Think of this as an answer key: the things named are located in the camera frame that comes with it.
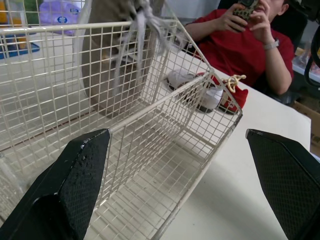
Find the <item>table surface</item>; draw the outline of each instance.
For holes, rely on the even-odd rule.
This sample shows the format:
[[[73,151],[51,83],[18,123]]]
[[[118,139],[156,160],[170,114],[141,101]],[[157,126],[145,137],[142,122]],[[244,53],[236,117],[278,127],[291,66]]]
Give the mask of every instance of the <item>table surface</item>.
[[[239,87],[249,89],[243,118],[161,240],[287,239],[261,189],[245,133],[279,134],[309,150],[311,120],[243,83]]]

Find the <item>white string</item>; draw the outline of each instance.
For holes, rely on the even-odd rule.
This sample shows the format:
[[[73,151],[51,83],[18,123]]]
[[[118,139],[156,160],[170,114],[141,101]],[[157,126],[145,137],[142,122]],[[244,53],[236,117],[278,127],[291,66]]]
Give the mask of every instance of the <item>white string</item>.
[[[147,26],[153,32],[155,32],[157,36],[160,45],[159,54],[163,54],[165,49],[168,50],[171,47],[171,44],[165,38],[164,32],[165,30],[169,30],[170,28],[161,18],[154,16],[149,0],[139,0],[141,8],[138,12],[136,11],[135,5],[132,1],[133,0],[129,0],[128,6],[135,18],[131,19],[132,24],[130,26],[129,32],[125,37],[123,37],[122,46],[120,47],[119,54],[117,56],[113,81],[114,96],[120,94],[120,87],[117,86],[120,86],[122,84],[119,79],[120,67],[122,62],[136,61],[136,84],[142,84],[143,50]],[[135,56],[135,54],[133,53],[135,49],[126,51],[126,49],[128,49],[128,44],[130,44],[130,40],[133,37],[133,32],[135,31],[137,31],[137,56]]]

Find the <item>white wire basket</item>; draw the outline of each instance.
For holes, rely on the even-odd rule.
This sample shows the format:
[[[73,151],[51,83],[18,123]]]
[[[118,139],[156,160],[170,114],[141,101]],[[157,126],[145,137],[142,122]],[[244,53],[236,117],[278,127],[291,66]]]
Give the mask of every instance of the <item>white wire basket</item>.
[[[123,73],[128,82],[120,87],[133,84],[129,91],[138,90],[135,97],[120,91],[118,102],[108,97],[112,86],[102,90],[115,71],[112,57],[105,63],[103,51],[112,52],[122,41],[97,48],[90,42],[105,35],[121,38],[131,22],[0,29],[0,48],[6,56],[13,45],[26,44],[28,49],[27,54],[18,52],[0,60],[0,223],[70,140],[108,128],[111,139],[104,177],[85,239],[161,237],[242,117],[183,25],[174,16],[165,21],[167,41],[175,45],[179,34],[180,43],[194,46],[195,52],[175,45],[161,53],[153,34],[147,34],[143,81],[136,81],[132,74],[137,72],[132,67],[136,62],[122,63],[128,68]],[[70,30],[78,34],[64,34]],[[88,50],[75,47],[86,39]],[[135,51],[136,43],[130,42]],[[31,51],[34,44],[39,46],[36,52]],[[94,51],[99,52],[98,60],[81,61]],[[94,65],[99,66],[98,72],[93,73]],[[86,66],[91,72],[83,76]],[[165,78],[173,70],[204,74],[172,91]],[[238,107],[235,114],[227,114],[222,104],[208,114],[197,110],[206,86],[214,84],[213,76]]]

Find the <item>purple object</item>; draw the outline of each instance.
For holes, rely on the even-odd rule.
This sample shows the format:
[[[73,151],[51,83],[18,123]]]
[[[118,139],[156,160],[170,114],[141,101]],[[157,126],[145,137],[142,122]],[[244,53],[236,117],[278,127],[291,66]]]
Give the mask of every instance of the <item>purple object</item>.
[[[66,25],[77,24],[81,8],[67,1],[43,2],[39,8],[40,24],[43,25]],[[73,35],[74,30],[66,30],[64,34]]]

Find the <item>cloth bag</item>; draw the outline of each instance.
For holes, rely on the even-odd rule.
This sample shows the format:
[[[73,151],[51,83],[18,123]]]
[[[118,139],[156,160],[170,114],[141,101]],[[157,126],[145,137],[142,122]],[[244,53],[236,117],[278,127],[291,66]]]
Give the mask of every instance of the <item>cloth bag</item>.
[[[132,20],[137,17],[135,14],[142,8],[143,1],[92,0],[88,22],[108,23]],[[164,0],[150,2],[150,6],[154,7],[155,15],[161,13],[163,4]],[[129,58],[124,55],[121,63],[117,64],[117,60],[114,59],[120,54],[117,46],[125,38],[120,32],[125,30],[128,29],[121,27],[87,29],[82,44],[81,70],[86,95],[89,97],[91,106],[100,114],[111,118],[127,112],[138,99],[143,90],[156,45],[156,34],[147,27],[140,62],[143,66],[141,74],[138,72],[139,61],[134,57],[129,61]],[[135,44],[130,42],[136,41],[137,35],[131,35],[128,48],[134,52],[137,51]]]

